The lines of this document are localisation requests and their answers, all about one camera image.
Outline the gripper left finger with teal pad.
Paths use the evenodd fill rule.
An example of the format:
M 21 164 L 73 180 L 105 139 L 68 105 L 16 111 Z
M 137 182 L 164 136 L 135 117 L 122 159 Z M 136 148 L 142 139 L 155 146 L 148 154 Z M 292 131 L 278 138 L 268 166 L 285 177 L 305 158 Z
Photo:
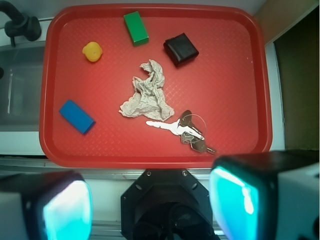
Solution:
M 0 178 L 2 240 L 88 240 L 92 222 L 91 189 L 78 172 Z

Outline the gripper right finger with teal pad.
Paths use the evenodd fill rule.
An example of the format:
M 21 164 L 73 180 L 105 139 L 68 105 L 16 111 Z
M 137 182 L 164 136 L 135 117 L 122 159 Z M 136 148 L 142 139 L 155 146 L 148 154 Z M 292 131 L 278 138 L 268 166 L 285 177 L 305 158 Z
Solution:
M 317 240 L 320 153 L 283 150 L 218 157 L 209 175 L 214 218 L 229 240 Z

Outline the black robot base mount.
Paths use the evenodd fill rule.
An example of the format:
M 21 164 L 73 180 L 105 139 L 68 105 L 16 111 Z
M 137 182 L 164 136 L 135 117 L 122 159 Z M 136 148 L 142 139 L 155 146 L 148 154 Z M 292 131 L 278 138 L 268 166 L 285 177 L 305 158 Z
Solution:
M 209 191 L 186 169 L 147 169 L 120 197 L 127 240 L 217 240 Z

